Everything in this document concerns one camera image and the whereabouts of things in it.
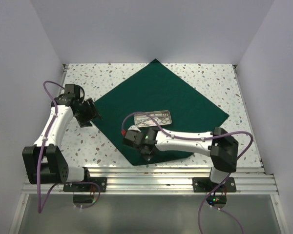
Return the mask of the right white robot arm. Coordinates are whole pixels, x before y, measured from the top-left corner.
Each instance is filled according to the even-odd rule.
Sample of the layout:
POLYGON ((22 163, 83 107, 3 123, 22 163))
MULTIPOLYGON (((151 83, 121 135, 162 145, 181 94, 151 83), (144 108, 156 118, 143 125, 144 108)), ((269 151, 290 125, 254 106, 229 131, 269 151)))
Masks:
POLYGON ((225 186, 224 178, 236 172, 239 143, 219 127, 204 133, 176 132, 155 127, 142 132, 137 127, 130 127, 123 135, 123 145, 137 150, 146 158, 168 151, 210 157, 213 166, 208 186, 212 191, 221 190, 225 186))

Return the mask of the green surgical drape cloth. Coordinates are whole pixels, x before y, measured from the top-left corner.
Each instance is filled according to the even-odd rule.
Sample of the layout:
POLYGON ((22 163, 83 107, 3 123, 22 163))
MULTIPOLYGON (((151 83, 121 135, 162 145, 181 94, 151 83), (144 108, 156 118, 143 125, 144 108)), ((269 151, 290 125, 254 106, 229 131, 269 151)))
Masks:
POLYGON ((191 133, 212 131, 229 117, 156 59, 96 100, 95 106, 101 119, 94 124, 133 166, 183 160, 191 153, 159 152, 146 161, 123 145, 121 125, 129 114, 168 110, 172 117, 168 129, 191 133))

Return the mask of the silver surgical scissors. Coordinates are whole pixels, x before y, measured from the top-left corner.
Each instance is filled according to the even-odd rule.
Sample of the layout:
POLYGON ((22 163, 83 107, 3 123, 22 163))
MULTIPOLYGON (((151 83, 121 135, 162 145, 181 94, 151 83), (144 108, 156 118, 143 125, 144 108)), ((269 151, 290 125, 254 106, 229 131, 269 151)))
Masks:
POLYGON ((156 116, 152 116, 152 118, 159 124, 167 124, 168 121, 170 120, 169 116, 165 116, 165 115, 156 115, 156 116))

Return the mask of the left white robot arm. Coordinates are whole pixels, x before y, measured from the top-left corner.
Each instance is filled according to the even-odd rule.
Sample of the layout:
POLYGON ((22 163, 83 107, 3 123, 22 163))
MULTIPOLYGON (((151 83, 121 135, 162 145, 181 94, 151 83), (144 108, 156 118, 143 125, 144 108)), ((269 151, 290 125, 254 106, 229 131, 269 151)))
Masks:
POLYGON ((74 182, 80 191, 92 185, 84 167, 70 166, 60 147, 72 119, 79 126, 91 127, 100 114, 92 98, 82 100, 77 94, 64 93, 52 99, 49 119, 33 146, 24 147, 22 158, 31 184, 65 184, 74 182))

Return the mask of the metal instrument tray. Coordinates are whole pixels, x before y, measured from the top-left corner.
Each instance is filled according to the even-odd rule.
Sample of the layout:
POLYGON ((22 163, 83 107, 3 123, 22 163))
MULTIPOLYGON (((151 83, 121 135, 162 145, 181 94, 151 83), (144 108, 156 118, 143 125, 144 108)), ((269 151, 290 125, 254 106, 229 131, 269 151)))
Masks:
POLYGON ((134 124, 138 128, 156 126, 156 124, 161 126, 170 125, 172 123, 171 114, 168 110, 146 112, 146 114, 135 114, 133 118, 134 124))

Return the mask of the silver forceps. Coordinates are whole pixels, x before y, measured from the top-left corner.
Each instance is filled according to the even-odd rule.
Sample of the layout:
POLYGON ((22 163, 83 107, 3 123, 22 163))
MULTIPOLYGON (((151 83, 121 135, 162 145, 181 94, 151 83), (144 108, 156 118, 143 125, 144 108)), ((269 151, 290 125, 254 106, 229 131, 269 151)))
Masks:
POLYGON ((147 113, 146 115, 136 114, 134 116, 134 120, 141 121, 141 122, 147 122, 149 120, 153 120, 152 116, 156 116, 156 115, 165 115, 165 116, 170 117, 169 113, 166 113, 166 112, 150 112, 150 113, 147 113))

